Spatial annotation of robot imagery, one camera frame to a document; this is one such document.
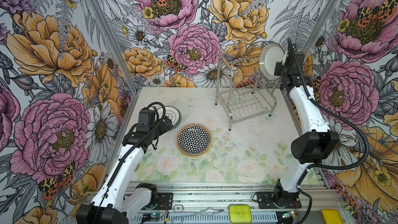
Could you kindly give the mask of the large dark rimmed plate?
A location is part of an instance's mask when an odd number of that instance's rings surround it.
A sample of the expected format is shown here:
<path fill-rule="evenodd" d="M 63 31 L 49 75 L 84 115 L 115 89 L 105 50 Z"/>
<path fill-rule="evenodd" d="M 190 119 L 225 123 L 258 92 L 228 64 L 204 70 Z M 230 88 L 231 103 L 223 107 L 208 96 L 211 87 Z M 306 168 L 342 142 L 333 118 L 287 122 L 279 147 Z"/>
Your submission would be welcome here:
<path fill-rule="evenodd" d="M 282 63 L 285 57 L 283 48 L 277 43 L 265 45 L 260 53 L 259 68 L 261 74 L 268 80 L 277 80 L 280 75 L 275 74 L 277 63 Z"/>

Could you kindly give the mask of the black geometric pattern plate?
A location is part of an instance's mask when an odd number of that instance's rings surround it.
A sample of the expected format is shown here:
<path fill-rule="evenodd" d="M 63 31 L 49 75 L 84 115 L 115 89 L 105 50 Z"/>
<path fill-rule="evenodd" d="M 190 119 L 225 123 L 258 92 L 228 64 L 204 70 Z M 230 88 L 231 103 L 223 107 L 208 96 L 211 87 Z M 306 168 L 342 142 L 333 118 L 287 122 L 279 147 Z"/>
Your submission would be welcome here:
<path fill-rule="evenodd" d="M 177 135 L 177 148 L 188 157 L 199 157 L 211 147 L 211 133 L 201 124 L 189 124 Z"/>

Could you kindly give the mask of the metal wire dish rack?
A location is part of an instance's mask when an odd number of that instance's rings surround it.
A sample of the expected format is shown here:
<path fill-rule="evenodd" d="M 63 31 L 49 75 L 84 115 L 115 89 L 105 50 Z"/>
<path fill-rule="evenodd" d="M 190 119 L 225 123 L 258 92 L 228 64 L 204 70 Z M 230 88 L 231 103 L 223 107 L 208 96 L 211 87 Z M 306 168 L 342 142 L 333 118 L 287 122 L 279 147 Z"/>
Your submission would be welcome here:
<path fill-rule="evenodd" d="M 221 105 L 227 114 L 228 130 L 233 124 L 264 114 L 271 116 L 277 106 L 274 96 L 279 80 L 269 80 L 259 69 L 245 82 L 236 83 L 237 65 L 249 59 L 240 58 L 229 62 L 220 58 L 217 65 L 215 105 Z"/>

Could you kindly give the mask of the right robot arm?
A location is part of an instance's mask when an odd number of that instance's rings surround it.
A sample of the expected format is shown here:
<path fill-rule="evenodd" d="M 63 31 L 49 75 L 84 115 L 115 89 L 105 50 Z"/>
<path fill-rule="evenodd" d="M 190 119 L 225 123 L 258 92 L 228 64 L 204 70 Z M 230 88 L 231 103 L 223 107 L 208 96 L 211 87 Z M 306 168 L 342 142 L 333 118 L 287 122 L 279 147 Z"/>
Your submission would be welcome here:
<path fill-rule="evenodd" d="M 291 153 L 295 162 L 291 163 L 285 175 L 279 179 L 273 192 L 273 202 L 277 207 L 292 207 L 299 196 L 299 188 L 311 166 L 320 164 L 339 141 L 323 119 L 320 109 L 312 102 L 315 99 L 313 85 L 300 67 L 299 59 L 304 54 L 289 50 L 285 61 L 277 63 L 275 73 L 282 76 L 293 100 L 301 121 L 302 135 L 291 143 Z"/>

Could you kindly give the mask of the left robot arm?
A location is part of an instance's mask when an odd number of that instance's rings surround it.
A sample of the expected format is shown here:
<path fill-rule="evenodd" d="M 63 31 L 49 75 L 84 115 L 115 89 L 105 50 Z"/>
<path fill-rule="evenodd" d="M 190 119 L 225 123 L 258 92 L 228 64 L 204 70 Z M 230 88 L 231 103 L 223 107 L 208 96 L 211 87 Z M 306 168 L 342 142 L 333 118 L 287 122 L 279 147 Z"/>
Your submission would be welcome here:
<path fill-rule="evenodd" d="M 159 137 L 176 128 L 181 113 L 172 106 L 153 102 L 140 110 L 138 122 L 123 137 L 117 163 L 89 204 L 76 214 L 79 224 L 129 224 L 144 208 L 158 202 L 155 184 L 141 183 L 126 196 L 130 178 L 149 147 L 157 148 Z"/>

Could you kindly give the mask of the small circuit board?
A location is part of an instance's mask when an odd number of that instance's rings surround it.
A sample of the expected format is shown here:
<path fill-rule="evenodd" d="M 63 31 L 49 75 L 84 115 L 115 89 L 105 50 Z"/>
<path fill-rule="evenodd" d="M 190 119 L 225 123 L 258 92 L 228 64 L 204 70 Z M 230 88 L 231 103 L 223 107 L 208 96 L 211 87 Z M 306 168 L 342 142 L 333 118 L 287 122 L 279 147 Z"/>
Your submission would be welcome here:
<path fill-rule="evenodd" d="M 161 220 L 164 220 L 165 217 L 166 217 L 165 214 L 147 213 L 142 216 L 141 224 L 146 223 L 146 222 L 159 222 Z"/>

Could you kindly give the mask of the green square button box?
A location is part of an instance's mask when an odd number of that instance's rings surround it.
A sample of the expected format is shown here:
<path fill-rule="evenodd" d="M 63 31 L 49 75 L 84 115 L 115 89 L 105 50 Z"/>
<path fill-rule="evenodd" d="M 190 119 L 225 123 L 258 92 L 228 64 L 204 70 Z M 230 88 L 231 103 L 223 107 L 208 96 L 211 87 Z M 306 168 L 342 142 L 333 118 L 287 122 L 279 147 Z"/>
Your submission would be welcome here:
<path fill-rule="evenodd" d="M 251 208 L 246 204 L 230 205 L 229 220 L 232 224 L 252 223 Z"/>

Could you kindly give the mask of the yellow box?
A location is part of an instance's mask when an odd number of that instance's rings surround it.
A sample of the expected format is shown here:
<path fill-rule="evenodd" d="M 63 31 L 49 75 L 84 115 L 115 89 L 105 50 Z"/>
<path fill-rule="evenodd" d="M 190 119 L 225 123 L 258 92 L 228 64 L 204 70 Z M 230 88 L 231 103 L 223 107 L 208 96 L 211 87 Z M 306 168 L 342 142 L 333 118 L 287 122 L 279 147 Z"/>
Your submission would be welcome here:
<path fill-rule="evenodd" d="M 321 211 L 325 224 L 343 224 L 339 212 L 335 209 L 323 209 Z"/>

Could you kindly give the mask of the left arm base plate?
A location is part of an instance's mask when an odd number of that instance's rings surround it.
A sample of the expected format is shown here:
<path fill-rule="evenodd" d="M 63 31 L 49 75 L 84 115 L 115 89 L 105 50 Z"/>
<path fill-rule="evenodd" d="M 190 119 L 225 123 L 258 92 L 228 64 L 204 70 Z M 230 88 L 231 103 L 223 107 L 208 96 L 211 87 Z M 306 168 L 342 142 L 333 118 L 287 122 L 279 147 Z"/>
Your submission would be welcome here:
<path fill-rule="evenodd" d="M 167 209 L 168 211 L 172 209 L 173 206 L 173 193 L 164 192 L 158 193 L 158 201 L 154 204 L 149 204 L 142 208 L 143 211 L 153 211 L 153 210 L 161 210 L 164 211 Z"/>

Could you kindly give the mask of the aluminium front rail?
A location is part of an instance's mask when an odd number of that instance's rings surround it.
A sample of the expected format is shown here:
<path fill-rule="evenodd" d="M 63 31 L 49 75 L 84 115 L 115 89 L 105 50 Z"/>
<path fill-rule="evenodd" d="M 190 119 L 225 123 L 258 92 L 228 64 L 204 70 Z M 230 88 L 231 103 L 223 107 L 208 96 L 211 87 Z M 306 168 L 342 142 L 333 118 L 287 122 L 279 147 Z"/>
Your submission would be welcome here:
<path fill-rule="evenodd" d="M 126 196 L 130 196 L 139 182 L 130 182 Z M 324 224 L 321 211 L 335 209 L 339 212 L 344 224 L 354 223 L 354 219 L 344 202 L 343 197 L 336 189 L 325 186 L 303 185 L 302 193 L 298 196 L 302 208 L 300 209 L 259 209 L 258 204 L 252 200 L 253 195 L 260 191 L 273 192 L 271 185 L 223 185 L 223 184 L 191 184 L 191 183 L 160 183 L 156 184 L 158 193 L 173 193 L 173 206 L 171 210 L 165 209 L 143 211 L 141 210 L 129 224 L 141 224 L 141 219 L 147 213 L 165 214 L 164 220 L 159 222 L 146 222 L 144 224 L 172 224 L 175 214 L 174 208 L 182 205 L 184 211 L 199 211 L 208 207 L 223 209 L 224 213 L 213 216 L 211 219 L 203 218 L 200 221 L 184 221 L 183 224 L 231 224 L 229 220 L 229 206 L 246 204 L 251 208 L 251 224 L 295 224 L 302 218 L 308 224 Z M 89 204 L 98 192 L 89 194 L 85 204 Z"/>

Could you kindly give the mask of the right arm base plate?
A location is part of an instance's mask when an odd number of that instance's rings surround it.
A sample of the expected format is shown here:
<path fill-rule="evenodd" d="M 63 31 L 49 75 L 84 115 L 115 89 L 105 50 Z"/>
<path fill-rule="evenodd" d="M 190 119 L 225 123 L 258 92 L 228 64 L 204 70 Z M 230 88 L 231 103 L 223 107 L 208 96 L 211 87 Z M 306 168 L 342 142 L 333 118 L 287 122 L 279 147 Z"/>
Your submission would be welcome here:
<path fill-rule="evenodd" d="M 274 192 L 256 192 L 252 200 L 258 204 L 259 209 L 300 209 L 302 204 L 297 194 L 277 196 Z"/>

